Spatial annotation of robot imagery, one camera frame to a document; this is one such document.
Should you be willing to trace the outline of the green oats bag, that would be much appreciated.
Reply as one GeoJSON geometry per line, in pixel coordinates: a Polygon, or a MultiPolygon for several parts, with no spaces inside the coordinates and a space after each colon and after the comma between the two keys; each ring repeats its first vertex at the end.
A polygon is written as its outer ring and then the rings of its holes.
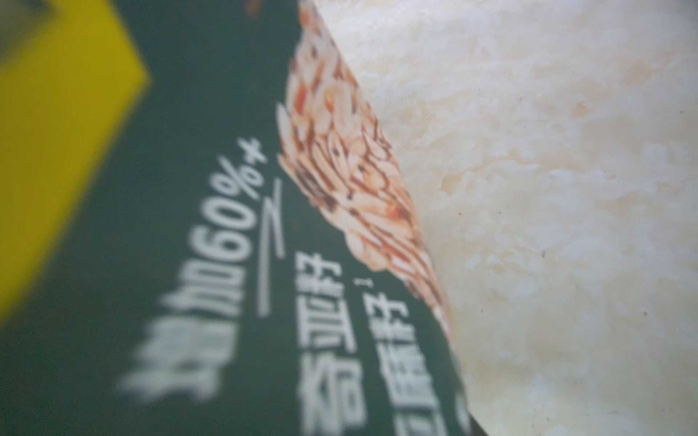
{"type": "Polygon", "coordinates": [[[315,2],[2,3],[1,432],[483,433],[315,2]]]}

